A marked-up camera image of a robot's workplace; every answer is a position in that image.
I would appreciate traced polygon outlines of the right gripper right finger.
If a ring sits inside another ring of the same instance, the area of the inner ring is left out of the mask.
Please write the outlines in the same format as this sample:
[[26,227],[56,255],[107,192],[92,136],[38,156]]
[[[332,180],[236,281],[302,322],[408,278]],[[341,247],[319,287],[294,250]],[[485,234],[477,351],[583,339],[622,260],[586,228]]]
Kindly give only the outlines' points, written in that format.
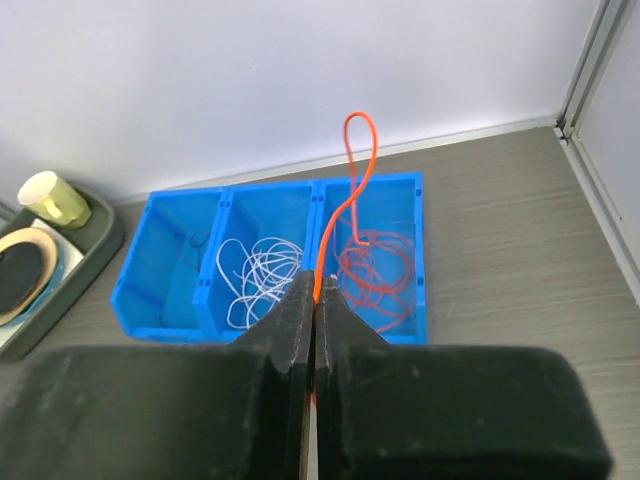
[[393,345],[327,278],[315,314],[322,479],[605,479],[583,384],[540,347]]

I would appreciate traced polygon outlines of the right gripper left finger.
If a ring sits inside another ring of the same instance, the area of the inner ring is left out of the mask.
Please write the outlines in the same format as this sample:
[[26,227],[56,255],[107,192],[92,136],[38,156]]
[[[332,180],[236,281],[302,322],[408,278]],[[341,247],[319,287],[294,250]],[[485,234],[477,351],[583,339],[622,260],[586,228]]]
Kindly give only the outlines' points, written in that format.
[[30,362],[1,403],[5,479],[302,479],[314,275],[230,344],[87,346]]

